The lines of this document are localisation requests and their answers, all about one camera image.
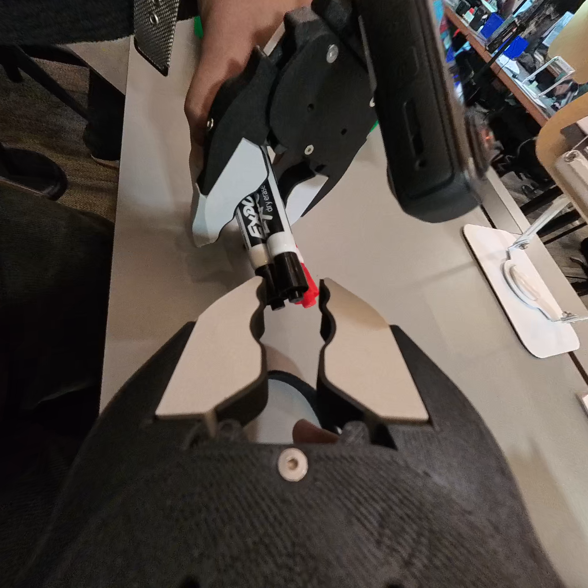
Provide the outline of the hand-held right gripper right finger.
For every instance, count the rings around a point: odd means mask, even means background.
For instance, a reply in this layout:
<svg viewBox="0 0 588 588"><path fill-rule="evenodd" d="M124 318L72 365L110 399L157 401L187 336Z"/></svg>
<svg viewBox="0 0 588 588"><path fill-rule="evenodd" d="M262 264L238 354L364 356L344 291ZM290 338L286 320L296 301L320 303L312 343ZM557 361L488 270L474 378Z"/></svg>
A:
<svg viewBox="0 0 588 588"><path fill-rule="evenodd" d="M320 283L317 385L377 423L426 423L429 414L386 319L331 278Z"/></svg>

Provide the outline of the red dry erase marker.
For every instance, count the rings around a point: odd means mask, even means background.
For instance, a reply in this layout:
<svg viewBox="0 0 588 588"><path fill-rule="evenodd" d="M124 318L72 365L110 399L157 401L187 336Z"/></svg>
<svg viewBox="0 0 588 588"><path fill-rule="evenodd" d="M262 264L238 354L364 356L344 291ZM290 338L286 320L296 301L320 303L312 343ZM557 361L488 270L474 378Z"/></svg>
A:
<svg viewBox="0 0 588 588"><path fill-rule="evenodd" d="M296 248L296 253L298 255L298 259L299 259L300 265L302 267L302 270L304 272L308 288L305 291L305 293L303 294L302 300L295 302L295 304L302 305L303 308L307 309L307 308L310 308L310 307L316 305L316 301L319 296L319 288L317 287L311 273L307 269L305 261L303 259L303 256L300 253L300 250L298 247Z"/></svg>

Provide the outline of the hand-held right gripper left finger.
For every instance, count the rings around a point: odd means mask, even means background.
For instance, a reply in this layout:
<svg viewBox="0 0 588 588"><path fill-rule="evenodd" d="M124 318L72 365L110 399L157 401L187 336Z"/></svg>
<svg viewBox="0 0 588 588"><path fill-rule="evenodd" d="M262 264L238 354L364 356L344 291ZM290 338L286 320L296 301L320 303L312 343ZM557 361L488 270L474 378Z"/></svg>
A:
<svg viewBox="0 0 588 588"><path fill-rule="evenodd" d="M247 426L268 402L261 344L266 287L252 277L217 299L196 320L158 404L157 419L199 419L213 436L234 420Z"/></svg>

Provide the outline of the person's left forearm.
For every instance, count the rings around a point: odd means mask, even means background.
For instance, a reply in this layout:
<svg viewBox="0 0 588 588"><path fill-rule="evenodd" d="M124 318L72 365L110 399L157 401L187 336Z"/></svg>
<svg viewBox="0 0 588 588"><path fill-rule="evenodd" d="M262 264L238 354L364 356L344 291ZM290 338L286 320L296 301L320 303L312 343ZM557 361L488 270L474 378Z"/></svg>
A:
<svg viewBox="0 0 588 588"><path fill-rule="evenodd" d="M1 45L102 42L133 31L133 1L1 1Z"/></svg>

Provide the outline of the black dry erase marker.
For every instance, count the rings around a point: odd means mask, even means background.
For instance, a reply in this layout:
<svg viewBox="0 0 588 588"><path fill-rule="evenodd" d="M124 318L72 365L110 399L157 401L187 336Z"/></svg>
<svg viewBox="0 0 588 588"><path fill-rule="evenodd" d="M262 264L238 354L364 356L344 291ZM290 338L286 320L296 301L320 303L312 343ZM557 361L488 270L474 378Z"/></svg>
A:
<svg viewBox="0 0 588 588"><path fill-rule="evenodd" d="M247 195L235 210L235 219L254 270L254 274L264 279L268 304L273 311L284 308L284 302L276 286L275 265L270 257L262 228L255 193Z"/></svg>
<svg viewBox="0 0 588 588"><path fill-rule="evenodd" d="M302 303L309 285L268 151L261 147L260 152L267 174L258 189L257 202L266 245L275 268L276 289L281 298L294 304Z"/></svg>

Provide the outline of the wooden clipboard stand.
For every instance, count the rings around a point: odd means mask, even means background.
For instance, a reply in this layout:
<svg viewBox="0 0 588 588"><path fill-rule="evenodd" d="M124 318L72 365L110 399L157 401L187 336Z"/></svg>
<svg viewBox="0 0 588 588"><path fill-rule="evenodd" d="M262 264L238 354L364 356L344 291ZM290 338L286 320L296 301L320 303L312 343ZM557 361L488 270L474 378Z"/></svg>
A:
<svg viewBox="0 0 588 588"><path fill-rule="evenodd" d="M548 55L561 57L575 70L573 79L587 83L587 1L579 7L570 22L550 44ZM557 161L569 151L561 131L587 116L584 94L557 111L541 128L536 142L536 155L552 180L567 195L581 216L587 219L587 191L580 193L556 168Z"/></svg>

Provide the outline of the person's right hand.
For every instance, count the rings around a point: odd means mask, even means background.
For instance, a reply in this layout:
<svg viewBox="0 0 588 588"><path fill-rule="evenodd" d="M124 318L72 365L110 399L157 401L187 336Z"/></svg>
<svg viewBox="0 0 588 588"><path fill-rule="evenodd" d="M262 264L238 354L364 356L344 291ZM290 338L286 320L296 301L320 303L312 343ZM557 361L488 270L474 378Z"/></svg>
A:
<svg viewBox="0 0 588 588"><path fill-rule="evenodd" d="M306 419L300 419L293 426L292 439L296 445L328 445L337 443L339 435L323 429Z"/></svg>

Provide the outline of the black office chair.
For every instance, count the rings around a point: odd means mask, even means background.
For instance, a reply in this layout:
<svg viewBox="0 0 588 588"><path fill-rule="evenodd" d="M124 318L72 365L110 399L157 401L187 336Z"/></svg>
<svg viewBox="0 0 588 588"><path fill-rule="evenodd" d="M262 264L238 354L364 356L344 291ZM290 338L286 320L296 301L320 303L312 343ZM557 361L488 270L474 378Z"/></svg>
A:
<svg viewBox="0 0 588 588"><path fill-rule="evenodd" d="M87 119L87 109L51 77L37 63L37 59L85 66L77 55L56 45L1 45L1 67L9 80L20 83L25 73L76 114ZM1 144L1 186L57 201L68 188L68 178L62 168L47 156Z"/></svg>

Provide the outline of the person's left hand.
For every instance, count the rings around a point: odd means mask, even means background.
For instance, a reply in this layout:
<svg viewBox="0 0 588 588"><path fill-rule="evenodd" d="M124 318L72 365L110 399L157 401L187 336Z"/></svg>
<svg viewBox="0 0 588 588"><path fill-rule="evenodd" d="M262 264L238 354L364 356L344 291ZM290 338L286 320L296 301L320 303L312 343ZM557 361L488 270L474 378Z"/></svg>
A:
<svg viewBox="0 0 588 588"><path fill-rule="evenodd" d="M228 79L243 71L254 47L263 48L284 16L311 1L199 1L203 36L185 99L191 147L203 147L211 104Z"/></svg>

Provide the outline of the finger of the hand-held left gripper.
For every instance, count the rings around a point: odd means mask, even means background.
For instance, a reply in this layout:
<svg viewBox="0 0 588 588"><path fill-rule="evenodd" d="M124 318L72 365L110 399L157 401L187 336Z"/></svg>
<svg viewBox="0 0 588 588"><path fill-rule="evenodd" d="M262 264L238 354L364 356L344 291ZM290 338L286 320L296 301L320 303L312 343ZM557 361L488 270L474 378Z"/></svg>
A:
<svg viewBox="0 0 588 588"><path fill-rule="evenodd" d="M293 187L285 200L285 212L289 222L297 222L305 215L327 181L327 176L318 174Z"/></svg>
<svg viewBox="0 0 588 588"><path fill-rule="evenodd" d="M243 138L208 194L194 183L189 221L193 244L215 243L239 203L260 188L268 173L263 147Z"/></svg>

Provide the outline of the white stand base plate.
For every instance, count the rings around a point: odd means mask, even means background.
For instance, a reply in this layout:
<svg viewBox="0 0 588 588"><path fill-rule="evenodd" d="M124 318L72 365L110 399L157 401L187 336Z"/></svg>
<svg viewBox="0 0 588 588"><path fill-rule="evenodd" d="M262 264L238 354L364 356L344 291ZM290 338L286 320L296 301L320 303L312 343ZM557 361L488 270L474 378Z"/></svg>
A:
<svg viewBox="0 0 588 588"><path fill-rule="evenodd" d="M580 341L572 324L549 322L538 310L524 304L504 279L502 264L507 257L507 248L518 235L474 224L466 224L462 232L473 257L525 349L539 359L577 351ZM526 275L539 279L543 297L554 304L557 311L570 312L556 299L527 252L517 251L515 255L519 269Z"/></svg>

